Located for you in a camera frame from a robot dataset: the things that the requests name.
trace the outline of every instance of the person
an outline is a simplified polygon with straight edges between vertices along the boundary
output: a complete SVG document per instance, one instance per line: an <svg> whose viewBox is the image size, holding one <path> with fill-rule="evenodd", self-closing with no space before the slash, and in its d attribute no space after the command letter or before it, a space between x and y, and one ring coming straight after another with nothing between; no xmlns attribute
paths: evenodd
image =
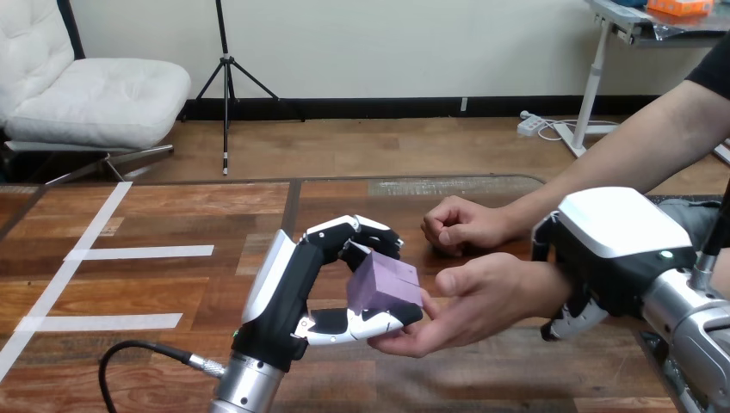
<svg viewBox="0 0 730 413"><path fill-rule="evenodd" d="M421 228L436 248L448 254L461 255L469 245L494 248L529 235L570 193L606 186L645 193L727 138L730 34L676 88L630 117L540 189L493 209L448 197L425 215ZM712 206L675 200L663 207L684 226L695 246L702 242ZM728 296L726 252L715 268L713 287ZM527 317L551 318L571 295L566 278L553 264L526 262L505 253L446 268L436 276L436 287L443 297L451 298L445 308L424 292L430 321L408 326L396 336L371 339L370 345L386 354L424 357L478 342Z"/></svg>

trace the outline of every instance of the robotic arm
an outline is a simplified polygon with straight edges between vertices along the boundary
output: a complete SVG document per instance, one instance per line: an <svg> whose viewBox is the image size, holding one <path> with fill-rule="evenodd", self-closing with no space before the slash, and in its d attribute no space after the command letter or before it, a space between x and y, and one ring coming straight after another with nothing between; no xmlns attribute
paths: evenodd
<svg viewBox="0 0 730 413"><path fill-rule="evenodd" d="M555 261L574 294L541 329L576 336L608 316L645 320L701 394L695 411L730 412L730 302L709 286L730 231L730 184L702 252L686 231L629 188L567 196L533 232L533 260Z"/></svg>
<svg viewBox="0 0 730 413"><path fill-rule="evenodd" d="M344 216L307 230L298 243L278 231L254 281L236 333L228 367L196 359L194 367L220 379L210 412L265 413L292 361L308 345L364 340L420 320L418 305L388 311L309 311L306 299L319 269L341 259L355 270L372 247L399 259L403 247L390 228L360 216Z"/></svg>

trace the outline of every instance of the tape line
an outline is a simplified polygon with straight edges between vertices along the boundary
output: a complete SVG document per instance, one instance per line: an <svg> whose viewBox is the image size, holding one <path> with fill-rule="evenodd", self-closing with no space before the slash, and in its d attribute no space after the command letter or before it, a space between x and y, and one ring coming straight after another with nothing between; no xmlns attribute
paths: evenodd
<svg viewBox="0 0 730 413"><path fill-rule="evenodd" d="M91 245L94 244L94 241L96 241L96 238L102 232L107 221L109 221L109 218L111 218L116 207L119 206L131 186L131 182L120 182L117 184L114 191L107 198L107 201L104 202L102 209L96 213L91 224L89 224L84 234L76 242L74 250L88 250L91 248ZM79 265L81 265L81 260L64 261L59 271L56 272L51 282L48 283L46 290L43 291L43 294L40 295L33 308L28 312L28 317L45 317L48 315L53 304L59 299L59 296L71 280L71 277L76 273ZM33 327L34 323L36 322L29 322L26 326ZM3 382L5 375L8 374L15 361L18 360L22 350L28 345L31 337L33 337L33 333L32 330L14 332L8 342L3 346L3 349L0 350L0 383Z"/></svg>
<svg viewBox="0 0 730 413"><path fill-rule="evenodd" d="M24 317L15 331L120 331L174 329L182 313L132 316Z"/></svg>
<svg viewBox="0 0 730 413"><path fill-rule="evenodd" d="M210 256L212 245L183 247L110 248L97 250L73 250L64 261L74 260L129 260L136 258L173 258L180 256Z"/></svg>

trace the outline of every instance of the wooden table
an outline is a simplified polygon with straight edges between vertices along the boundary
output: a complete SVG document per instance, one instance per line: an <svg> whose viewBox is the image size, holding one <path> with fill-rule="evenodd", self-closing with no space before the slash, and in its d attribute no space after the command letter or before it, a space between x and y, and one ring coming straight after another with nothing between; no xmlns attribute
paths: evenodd
<svg viewBox="0 0 730 413"><path fill-rule="evenodd" d="M248 290L280 227L298 237L352 213L390 225L405 240L403 260L418 267L422 286L435 294L438 271L466 259L430 251L418 228L423 214L450 194L496 207L540 185L523 176L132 185L98 236L90 233L92 220L121 187L28 189L27 205L11 205L17 190L6 188L0 191L0 366L23 337L27 344L0 382L0 411L103 411L97 361L120 340L164 342L226 362ZM213 245L213 252L64 261L89 237L92 251ZM503 250L524 258L529 245ZM323 268L310 306L344 306L349 276L341 262ZM50 303L45 314L38 302ZM34 318L25 318L29 313ZM111 330L61 331L93 330L89 320L98 316L149 314L182 315L159 330L126 330L125 318L111 317ZM570 342L546 343L538 331L543 322L527 320L422 360L384 355L364 343L309 348L282 381L273 411L676 411L630 331L602 326ZM108 381L119 411L207 411L215 385L176 361L133 349L115 356Z"/></svg>

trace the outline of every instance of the power strip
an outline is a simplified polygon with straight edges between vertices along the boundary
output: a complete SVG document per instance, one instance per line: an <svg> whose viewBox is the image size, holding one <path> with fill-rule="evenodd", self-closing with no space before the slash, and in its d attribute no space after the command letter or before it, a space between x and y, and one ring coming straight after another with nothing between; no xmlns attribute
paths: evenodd
<svg viewBox="0 0 730 413"><path fill-rule="evenodd" d="M517 125L517 133L525 136L535 136L547 123L540 116L533 114Z"/></svg>

